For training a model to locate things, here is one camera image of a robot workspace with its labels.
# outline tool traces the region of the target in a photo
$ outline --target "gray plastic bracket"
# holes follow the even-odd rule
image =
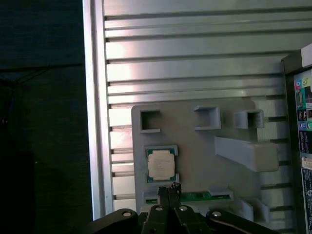
[[[234,199],[233,191],[230,190],[228,187],[214,187],[214,188],[209,188],[207,191],[210,193],[211,196],[228,195],[230,196],[231,200]]]
[[[235,198],[231,210],[247,220],[257,223],[270,223],[270,208],[257,198]]]
[[[194,108],[199,117],[205,118],[206,126],[196,126],[195,130],[213,130],[221,128],[220,108],[218,106],[199,105]]]
[[[234,113],[235,128],[264,128],[263,110],[245,110]]]
[[[147,150],[168,150],[173,149],[175,156],[178,156],[177,145],[158,145],[158,146],[144,146],[144,155],[148,157]]]
[[[249,142],[214,137],[215,154],[244,165],[254,172],[277,171],[277,146],[271,142]]]
[[[141,133],[160,133],[160,126],[155,126],[155,119],[160,115],[159,109],[141,110],[140,127]]]

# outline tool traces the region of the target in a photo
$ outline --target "motherboard label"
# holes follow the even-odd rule
[[[312,171],[302,169],[308,233],[312,234]]]
[[[294,76],[306,230],[312,234],[312,70]]]

